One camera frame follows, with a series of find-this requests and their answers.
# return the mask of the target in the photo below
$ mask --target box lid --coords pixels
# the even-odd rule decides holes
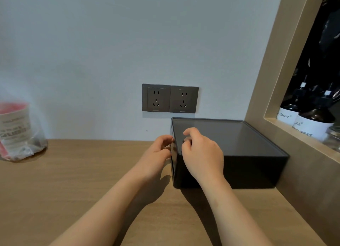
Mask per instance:
[[[182,154],[183,132],[190,127],[215,141],[224,155],[288,157],[278,146],[241,120],[172,118],[177,153]]]

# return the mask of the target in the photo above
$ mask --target black box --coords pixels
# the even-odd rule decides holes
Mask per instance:
[[[196,127],[215,141],[224,154],[224,177],[232,188],[273,188],[289,156],[241,120],[172,118],[172,181],[175,188],[196,188],[182,156],[183,132]]]

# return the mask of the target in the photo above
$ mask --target wooden desk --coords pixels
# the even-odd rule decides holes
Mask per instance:
[[[19,163],[0,161],[0,245],[48,245],[99,200],[149,145],[50,140],[44,154]],[[177,190],[170,178],[167,165],[161,177],[136,197],[116,246],[220,245],[201,190]],[[275,245],[325,245],[278,190],[235,193]]]

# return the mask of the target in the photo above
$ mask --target plastic bag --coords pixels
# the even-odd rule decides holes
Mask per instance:
[[[30,104],[10,95],[0,86],[0,157],[18,161],[47,147],[40,122]]]

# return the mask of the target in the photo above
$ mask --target electrical outlet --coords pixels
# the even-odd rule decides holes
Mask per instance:
[[[142,84],[142,110],[144,112],[168,112],[170,91],[169,85]]]
[[[195,113],[198,87],[171,86],[170,112]]]

